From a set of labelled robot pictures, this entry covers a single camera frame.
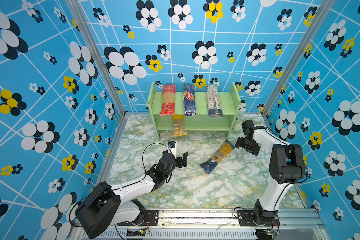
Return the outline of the blue clear spaghetti bag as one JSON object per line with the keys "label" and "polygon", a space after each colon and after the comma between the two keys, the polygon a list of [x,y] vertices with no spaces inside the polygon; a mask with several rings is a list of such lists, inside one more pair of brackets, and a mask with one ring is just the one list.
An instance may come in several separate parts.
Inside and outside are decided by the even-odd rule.
{"label": "blue clear spaghetti bag", "polygon": [[228,140],[219,147],[219,149],[204,163],[200,164],[200,167],[210,174],[217,165],[235,148],[235,146]]}

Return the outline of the yellow spaghetti bag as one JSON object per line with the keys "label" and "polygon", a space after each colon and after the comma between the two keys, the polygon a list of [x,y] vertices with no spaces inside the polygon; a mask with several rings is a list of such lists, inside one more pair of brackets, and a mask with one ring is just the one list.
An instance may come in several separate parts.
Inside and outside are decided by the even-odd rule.
{"label": "yellow spaghetti bag", "polygon": [[173,115],[174,137],[186,136],[184,129],[184,115]]}

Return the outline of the clear white label spaghetti bag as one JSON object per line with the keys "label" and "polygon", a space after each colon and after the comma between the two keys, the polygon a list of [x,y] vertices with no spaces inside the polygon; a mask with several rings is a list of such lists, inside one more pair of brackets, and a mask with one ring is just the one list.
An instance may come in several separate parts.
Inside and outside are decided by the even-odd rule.
{"label": "clear white label spaghetti bag", "polygon": [[207,86],[208,115],[212,117],[223,117],[221,100],[216,86]]}

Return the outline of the blue Barilla spaghetti box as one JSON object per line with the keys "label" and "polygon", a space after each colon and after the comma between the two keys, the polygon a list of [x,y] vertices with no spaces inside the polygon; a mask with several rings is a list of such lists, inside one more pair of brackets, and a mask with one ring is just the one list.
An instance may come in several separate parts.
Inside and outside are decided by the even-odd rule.
{"label": "blue Barilla spaghetti box", "polygon": [[186,117],[196,116],[196,94],[193,84],[183,85],[184,109]]}

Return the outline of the red spaghetti bag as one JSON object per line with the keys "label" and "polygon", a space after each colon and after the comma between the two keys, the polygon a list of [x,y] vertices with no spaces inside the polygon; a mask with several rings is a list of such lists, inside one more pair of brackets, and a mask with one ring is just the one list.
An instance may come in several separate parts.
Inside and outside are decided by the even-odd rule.
{"label": "red spaghetti bag", "polygon": [[161,116],[173,116],[175,114],[176,85],[163,85]]}

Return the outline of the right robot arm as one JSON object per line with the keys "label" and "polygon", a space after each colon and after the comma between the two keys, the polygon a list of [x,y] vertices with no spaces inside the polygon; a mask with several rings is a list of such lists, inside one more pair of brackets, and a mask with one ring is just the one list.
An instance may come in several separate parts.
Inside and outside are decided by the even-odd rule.
{"label": "right robot arm", "polygon": [[271,152],[271,178],[253,210],[253,221],[261,226],[276,220],[280,202],[287,191],[294,184],[302,183],[306,177],[306,165],[300,145],[276,137],[266,127],[255,126],[253,121],[244,121],[242,129],[245,136],[238,138],[236,148],[243,148],[254,156],[259,154],[262,147]]}

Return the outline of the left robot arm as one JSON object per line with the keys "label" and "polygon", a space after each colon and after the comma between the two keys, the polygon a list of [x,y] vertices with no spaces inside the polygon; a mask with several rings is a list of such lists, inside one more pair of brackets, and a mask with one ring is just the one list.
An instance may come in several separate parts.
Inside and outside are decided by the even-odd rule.
{"label": "left robot arm", "polygon": [[99,237],[110,225],[142,223],[147,210],[137,197],[167,184],[175,168],[187,166],[188,154],[185,152],[176,157],[167,150],[157,164],[137,179],[120,185],[98,184],[91,194],[77,203],[75,210],[75,217],[89,239]]}

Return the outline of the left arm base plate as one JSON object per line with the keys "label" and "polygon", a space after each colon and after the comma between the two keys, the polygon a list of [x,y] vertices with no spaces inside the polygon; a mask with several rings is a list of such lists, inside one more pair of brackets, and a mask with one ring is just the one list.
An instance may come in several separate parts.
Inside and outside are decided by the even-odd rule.
{"label": "left arm base plate", "polygon": [[159,210],[146,210],[144,215],[140,213],[135,220],[132,222],[121,222],[118,226],[134,226],[134,227],[147,227],[157,226],[159,219]]}

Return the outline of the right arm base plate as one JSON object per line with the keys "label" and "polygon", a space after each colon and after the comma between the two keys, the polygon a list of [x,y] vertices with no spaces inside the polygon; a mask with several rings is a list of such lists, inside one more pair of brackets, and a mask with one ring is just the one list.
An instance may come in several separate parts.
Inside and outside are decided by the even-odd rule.
{"label": "right arm base plate", "polygon": [[276,212],[238,210],[236,216],[241,227],[279,227],[280,219]]}

